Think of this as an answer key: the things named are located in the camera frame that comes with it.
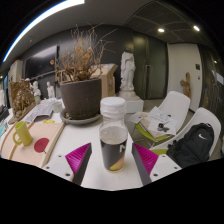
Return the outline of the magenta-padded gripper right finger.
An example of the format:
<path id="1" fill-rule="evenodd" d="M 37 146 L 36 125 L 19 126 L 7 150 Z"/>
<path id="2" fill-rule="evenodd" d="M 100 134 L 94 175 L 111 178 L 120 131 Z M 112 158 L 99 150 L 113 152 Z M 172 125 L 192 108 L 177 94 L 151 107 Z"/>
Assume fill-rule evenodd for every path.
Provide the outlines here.
<path id="1" fill-rule="evenodd" d="M 132 144 L 132 155 L 143 185 L 181 170 L 181 167 L 166 154 L 157 155 L 136 143 Z"/>

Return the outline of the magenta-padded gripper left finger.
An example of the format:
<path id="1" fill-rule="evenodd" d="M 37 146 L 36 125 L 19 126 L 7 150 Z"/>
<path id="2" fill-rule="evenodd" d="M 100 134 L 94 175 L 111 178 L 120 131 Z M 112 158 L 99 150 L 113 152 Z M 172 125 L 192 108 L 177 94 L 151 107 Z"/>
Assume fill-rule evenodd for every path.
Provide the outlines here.
<path id="1" fill-rule="evenodd" d="M 91 154 L 92 145 L 87 143 L 67 155 L 59 154 L 55 156 L 43 169 L 76 185 L 80 185 Z"/>

